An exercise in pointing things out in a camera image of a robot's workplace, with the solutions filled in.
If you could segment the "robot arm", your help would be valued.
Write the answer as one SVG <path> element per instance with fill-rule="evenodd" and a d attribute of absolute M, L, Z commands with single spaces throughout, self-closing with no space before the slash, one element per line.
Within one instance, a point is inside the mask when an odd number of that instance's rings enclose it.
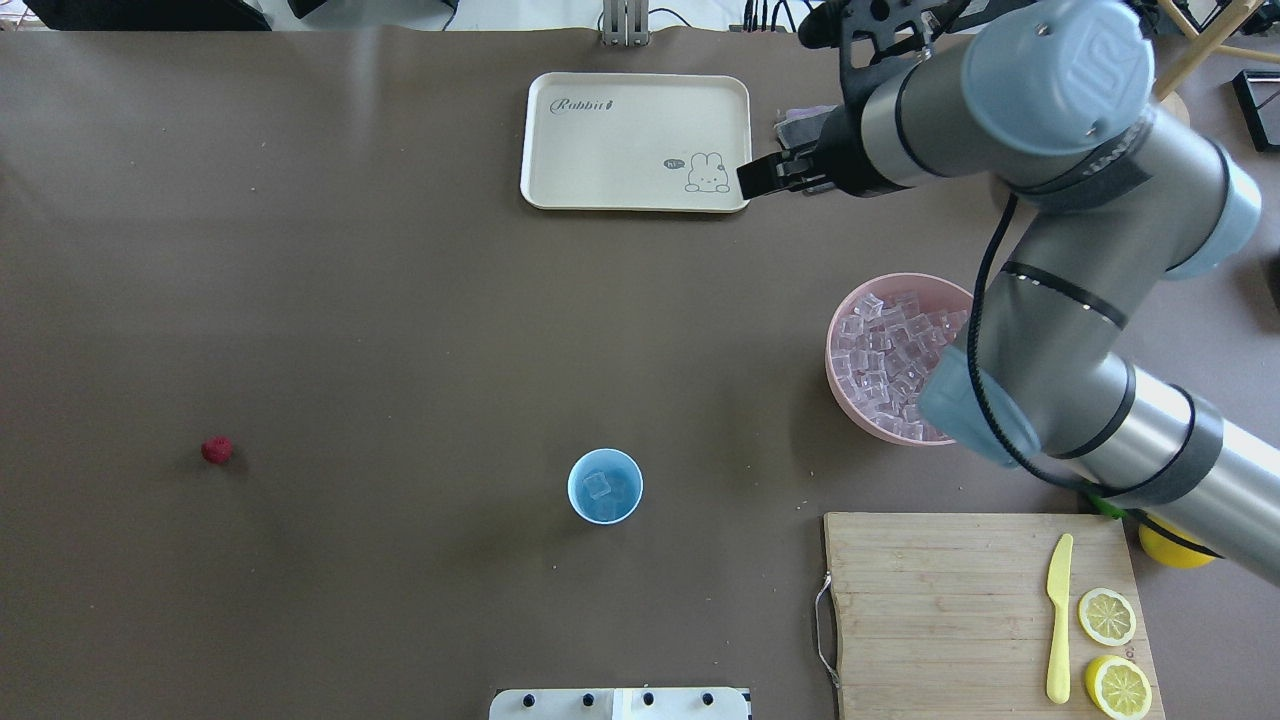
<path fill-rule="evenodd" d="M 932 53 L 934 1 L 826 1 L 797 31 L 838 51 L 817 140 L 739 168 L 745 199 L 858 197 L 989 173 L 1009 191 L 925 419 L 1002 466 L 1091 495 L 1277 580 L 1277 450 L 1114 351 L 1161 281 L 1239 251 L 1260 187 L 1151 97 L 1121 1 L 1036 1 Z"/>

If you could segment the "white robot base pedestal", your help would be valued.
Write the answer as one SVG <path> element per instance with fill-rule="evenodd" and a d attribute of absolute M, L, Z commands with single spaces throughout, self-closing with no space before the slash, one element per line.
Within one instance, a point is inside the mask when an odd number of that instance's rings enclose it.
<path fill-rule="evenodd" d="M 726 685 L 498 692 L 489 719 L 751 719 L 750 691 Z"/>

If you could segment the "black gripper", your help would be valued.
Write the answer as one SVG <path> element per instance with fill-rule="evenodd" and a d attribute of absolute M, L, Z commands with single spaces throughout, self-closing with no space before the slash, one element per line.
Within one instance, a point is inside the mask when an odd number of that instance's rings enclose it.
<path fill-rule="evenodd" d="M 891 192 L 891 181 L 873 164 L 863 138 L 867 105 L 842 105 L 818 117 L 810 152 L 781 150 L 736 169 L 742 200 L 778 192 L 804 192 L 832 184 L 847 195 L 870 199 Z"/>

